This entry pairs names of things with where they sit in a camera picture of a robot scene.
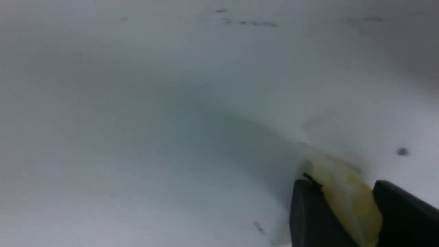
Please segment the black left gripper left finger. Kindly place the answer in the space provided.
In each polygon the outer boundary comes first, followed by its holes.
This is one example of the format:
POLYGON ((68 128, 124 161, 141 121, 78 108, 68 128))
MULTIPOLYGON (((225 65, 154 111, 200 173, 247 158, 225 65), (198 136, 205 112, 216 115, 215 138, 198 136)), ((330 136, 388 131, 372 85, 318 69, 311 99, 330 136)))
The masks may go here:
POLYGON ((329 208, 322 185, 308 173, 294 182, 289 213, 293 247, 357 247, 329 208))

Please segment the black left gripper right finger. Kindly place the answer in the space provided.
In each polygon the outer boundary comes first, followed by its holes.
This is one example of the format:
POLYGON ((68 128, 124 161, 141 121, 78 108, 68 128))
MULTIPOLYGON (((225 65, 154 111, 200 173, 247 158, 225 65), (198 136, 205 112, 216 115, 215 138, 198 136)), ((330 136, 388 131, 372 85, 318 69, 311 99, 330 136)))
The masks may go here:
POLYGON ((383 219, 378 247, 439 245, 437 208, 389 181, 376 181, 372 192, 383 219))

